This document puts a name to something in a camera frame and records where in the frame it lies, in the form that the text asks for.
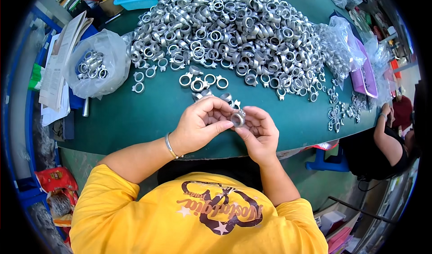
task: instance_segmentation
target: black shirt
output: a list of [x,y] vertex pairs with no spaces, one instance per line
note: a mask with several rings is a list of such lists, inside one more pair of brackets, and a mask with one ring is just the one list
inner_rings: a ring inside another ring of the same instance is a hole
[[384,180],[395,174],[400,174],[408,165],[408,156],[403,147],[404,141],[390,127],[385,127],[384,133],[395,138],[402,147],[402,156],[395,166],[391,166],[386,156],[376,146],[374,141],[375,127],[352,136],[340,139],[339,145],[348,161],[349,170],[356,176],[367,179]]

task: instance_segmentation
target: purple plastic basket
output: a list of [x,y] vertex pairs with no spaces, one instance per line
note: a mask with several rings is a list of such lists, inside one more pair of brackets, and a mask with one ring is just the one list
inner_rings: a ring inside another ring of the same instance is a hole
[[[372,70],[372,66],[369,61],[368,55],[364,50],[365,47],[357,38],[355,40],[359,44],[360,50],[363,52],[363,54],[366,56],[367,59],[366,62],[363,64],[364,73],[362,73],[361,69],[351,72],[351,79],[353,81],[354,91],[368,95],[376,99],[378,98],[378,90],[377,90],[377,85],[375,83],[374,71]],[[366,78],[367,84],[369,85],[367,90],[366,90],[366,84],[363,80],[363,75]]]

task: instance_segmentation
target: yellow t-shirt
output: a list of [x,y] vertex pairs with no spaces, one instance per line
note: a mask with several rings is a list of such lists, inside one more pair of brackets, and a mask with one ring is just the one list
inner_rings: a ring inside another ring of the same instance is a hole
[[75,207],[74,253],[327,253],[312,207],[274,207],[232,178],[192,172],[135,201],[139,186],[96,166]]

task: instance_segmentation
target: stack of papers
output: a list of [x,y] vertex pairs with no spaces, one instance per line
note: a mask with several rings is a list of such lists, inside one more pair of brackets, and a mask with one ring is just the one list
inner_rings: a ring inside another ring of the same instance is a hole
[[86,19],[85,15],[86,11],[79,14],[63,28],[61,34],[52,37],[39,93],[42,126],[47,126],[70,112],[69,86],[62,71],[66,70],[73,48],[93,21],[93,18]]

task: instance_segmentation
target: fingernail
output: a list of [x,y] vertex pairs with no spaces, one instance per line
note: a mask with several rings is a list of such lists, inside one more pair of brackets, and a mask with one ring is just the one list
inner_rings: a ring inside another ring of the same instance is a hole
[[232,122],[228,122],[224,125],[225,128],[231,128],[233,126],[234,126],[234,124]]

